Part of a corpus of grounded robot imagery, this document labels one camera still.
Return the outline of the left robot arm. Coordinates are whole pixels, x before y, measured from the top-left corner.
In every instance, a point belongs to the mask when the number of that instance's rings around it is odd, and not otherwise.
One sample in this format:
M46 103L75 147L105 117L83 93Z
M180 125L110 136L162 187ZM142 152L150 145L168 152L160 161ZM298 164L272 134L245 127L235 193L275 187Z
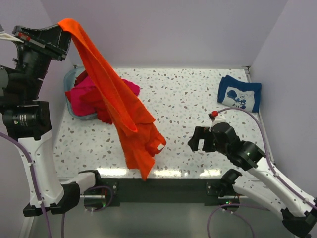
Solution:
M39 100L49 65L52 60L65 60L71 35L59 25L42 29L16 26L12 34L1 31L0 37L17 48L15 68L0 68L0 113L7 137L19 151L29 184L30 201L23 214L64 214L77 206L86 190L98 194L103 188L96 170L59 181L53 160L49 104Z

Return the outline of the orange t-shirt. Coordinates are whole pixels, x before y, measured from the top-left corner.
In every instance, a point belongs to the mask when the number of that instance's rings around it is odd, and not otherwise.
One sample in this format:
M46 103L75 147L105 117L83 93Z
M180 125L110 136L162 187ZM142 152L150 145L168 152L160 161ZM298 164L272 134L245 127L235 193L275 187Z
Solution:
M138 169L146 180L154 166L154 156L166 145L166 139L154 125L155 118L116 74L78 21L65 18L58 24L71 34L83 65L107 107L127 167Z

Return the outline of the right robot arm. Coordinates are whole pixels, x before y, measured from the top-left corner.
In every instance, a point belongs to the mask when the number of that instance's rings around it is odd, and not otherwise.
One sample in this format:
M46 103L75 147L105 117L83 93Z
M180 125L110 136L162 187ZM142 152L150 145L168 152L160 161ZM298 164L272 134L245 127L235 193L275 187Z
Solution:
M317 223L317 200L305 193L266 159L253 142L243 141L226 122L213 127L197 126L188 145L193 152L203 140L204 152L219 152L237 168L260 181L252 181L229 169L215 187L220 197L234 192L247 196L278 216L284 227L298 238L308 238Z

